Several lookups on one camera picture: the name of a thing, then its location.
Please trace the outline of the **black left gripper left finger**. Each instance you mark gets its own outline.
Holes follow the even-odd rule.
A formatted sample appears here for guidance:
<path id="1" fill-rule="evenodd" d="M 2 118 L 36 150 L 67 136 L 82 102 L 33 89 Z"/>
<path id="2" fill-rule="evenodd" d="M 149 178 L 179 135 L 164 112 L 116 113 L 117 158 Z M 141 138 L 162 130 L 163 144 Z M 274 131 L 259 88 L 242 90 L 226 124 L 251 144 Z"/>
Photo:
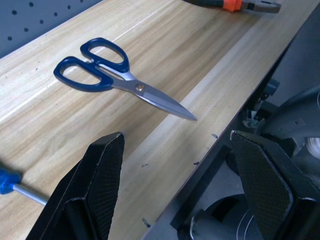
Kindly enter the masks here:
<path id="1" fill-rule="evenodd" d="M 115 132 L 89 145 L 60 180 L 28 240 L 106 240 L 118 199 L 125 136 Z"/>

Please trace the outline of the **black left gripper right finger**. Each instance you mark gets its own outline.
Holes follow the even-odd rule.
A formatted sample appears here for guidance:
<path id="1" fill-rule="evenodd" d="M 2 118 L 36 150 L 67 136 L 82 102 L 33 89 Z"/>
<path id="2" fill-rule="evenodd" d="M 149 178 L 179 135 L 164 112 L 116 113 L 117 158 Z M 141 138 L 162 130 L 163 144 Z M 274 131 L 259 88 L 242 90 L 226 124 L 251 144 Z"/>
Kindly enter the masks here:
<path id="1" fill-rule="evenodd" d="M 230 140 L 246 200 L 266 240 L 318 240 L 320 189 L 276 143 L 233 130 Z"/>

